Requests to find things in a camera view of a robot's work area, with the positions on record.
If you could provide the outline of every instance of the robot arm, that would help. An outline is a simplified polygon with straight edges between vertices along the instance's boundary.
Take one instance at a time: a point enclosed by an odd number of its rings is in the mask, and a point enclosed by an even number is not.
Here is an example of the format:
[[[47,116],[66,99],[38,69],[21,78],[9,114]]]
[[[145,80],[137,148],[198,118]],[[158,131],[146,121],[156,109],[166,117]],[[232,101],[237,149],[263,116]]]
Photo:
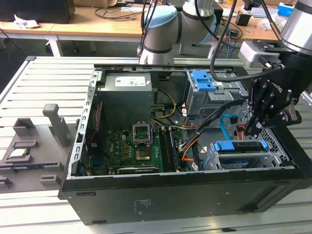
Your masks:
[[[199,0],[198,8],[205,23],[215,31],[216,17],[212,3],[214,0]],[[177,12],[173,6],[157,6],[149,24],[140,64],[173,64],[170,51],[175,43],[204,44],[211,38],[203,24],[199,21],[195,0],[188,0],[183,11]]]

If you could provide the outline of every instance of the power cable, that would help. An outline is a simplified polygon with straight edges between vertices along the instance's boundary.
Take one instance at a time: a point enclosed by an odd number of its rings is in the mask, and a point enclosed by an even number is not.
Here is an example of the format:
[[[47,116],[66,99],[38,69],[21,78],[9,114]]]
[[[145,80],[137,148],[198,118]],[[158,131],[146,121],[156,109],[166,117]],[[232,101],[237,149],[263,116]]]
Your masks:
[[[225,23],[223,32],[221,34],[221,37],[218,40],[218,43],[217,43],[216,48],[215,48],[215,52],[214,52],[214,54],[212,56],[211,63],[210,63],[210,73],[211,73],[211,76],[212,76],[212,78],[214,80],[219,81],[219,82],[233,82],[233,81],[242,81],[242,80],[247,80],[247,79],[260,78],[260,77],[267,76],[267,75],[270,75],[272,73],[275,73],[276,71],[279,71],[280,69],[282,69],[282,66],[280,64],[274,63],[272,69],[266,70],[266,71],[258,73],[258,74],[246,75],[246,76],[240,76],[240,77],[232,77],[232,78],[223,78],[223,77],[218,77],[217,76],[217,74],[214,71],[214,69],[215,69],[215,59],[216,59],[218,50],[220,48],[220,45],[222,43],[222,38],[226,34],[226,31],[227,31],[227,29],[229,27],[229,24],[230,24],[230,21],[231,21],[231,18],[232,18],[232,15],[233,15],[236,3],[237,3],[237,0],[233,0],[233,4],[232,4],[232,7],[231,7],[229,16],[228,16],[228,20]]]

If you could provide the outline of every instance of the blue tab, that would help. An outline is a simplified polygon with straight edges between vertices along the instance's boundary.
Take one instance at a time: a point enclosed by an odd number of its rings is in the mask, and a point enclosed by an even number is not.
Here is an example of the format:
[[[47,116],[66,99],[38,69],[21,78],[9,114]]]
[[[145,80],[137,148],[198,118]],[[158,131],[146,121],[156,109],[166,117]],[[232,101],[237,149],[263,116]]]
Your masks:
[[[211,78],[206,71],[192,71],[193,80],[198,91],[215,91],[216,87],[211,83]]]
[[[216,151],[220,151],[220,150],[221,150],[218,143],[215,143],[215,144],[214,144],[214,149],[215,149]]]
[[[230,140],[217,141],[216,144],[220,146],[221,150],[235,150],[234,145]]]
[[[267,144],[267,142],[265,140],[262,140],[261,144],[262,144],[263,148],[265,148],[266,150],[269,149],[269,146],[268,146],[268,144]]]

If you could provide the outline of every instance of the table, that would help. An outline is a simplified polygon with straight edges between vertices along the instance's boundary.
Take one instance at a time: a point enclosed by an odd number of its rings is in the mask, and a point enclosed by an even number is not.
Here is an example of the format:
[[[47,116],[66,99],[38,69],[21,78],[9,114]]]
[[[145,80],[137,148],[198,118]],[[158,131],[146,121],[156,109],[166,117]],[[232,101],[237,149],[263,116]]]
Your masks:
[[[223,8],[230,8],[231,2],[221,5]],[[238,0],[235,11],[244,5],[243,0]],[[127,12],[115,12],[110,17],[117,17],[128,14]],[[259,19],[250,19],[247,27],[240,26],[243,36],[240,41],[253,39],[276,39],[272,31],[263,31],[257,26]],[[91,51],[95,51],[93,41],[123,41],[139,42],[141,28],[139,20],[116,22],[97,17],[91,7],[76,7],[75,14],[69,24],[40,23],[40,28],[19,29],[12,22],[0,22],[0,28],[10,38],[18,39],[46,39],[50,42],[53,55],[62,56],[59,45],[60,40],[87,40],[92,41]]]
[[[60,116],[74,123],[82,112],[83,100],[95,63],[138,63],[136,58],[37,57],[25,61],[0,95],[0,156],[14,135],[18,117],[34,124],[48,124],[42,114],[46,103],[57,103]],[[176,58],[175,64],[207,64],[208,59]],[[217,59],[218,65],[241,66],[239,59]],[[249,73],[260,69],[247,69]],[[312,157],[312,99],[306,93],[296,106],[303,122],[290,126],[292,134]],[[298,190],[265,213],[199,217],[192,219],[84,226],[69,203],[57,198],[58,191],[0,194],[0,233],[82,234],[204,234],[236,229],[238,234],[298,234],[312,230],[312,189]]]

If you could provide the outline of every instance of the label sticker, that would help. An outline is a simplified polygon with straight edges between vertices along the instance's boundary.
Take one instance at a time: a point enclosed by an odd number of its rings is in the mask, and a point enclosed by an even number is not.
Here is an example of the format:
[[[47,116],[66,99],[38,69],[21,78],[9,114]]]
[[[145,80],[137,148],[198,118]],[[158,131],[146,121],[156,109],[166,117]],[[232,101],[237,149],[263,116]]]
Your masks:
[[[217,82],[217,81],[214,81],[214,82],[213,82],[213,85],[223,86],[222,82]]]
[[[192,163],[192,168],[195,170],[195,171],[198,171],[198,166],[196,165],[196,163]]]
[[[145,77],[117,77],[115,80],[115,86],[145,86]]]
[[[207,146],[203,146],[203,148],[199,152],[200,153],[206,153],[207,152]]]
[[[182,115],[183,115],[184,117],[187,116],[187,110],[186,110],[186,109],[182,109]]]
[[[135,215],[144,214],[148,210],[148,208],[151,206],[151,204],[152,204],[151,199],[135,200],[134,201]]]

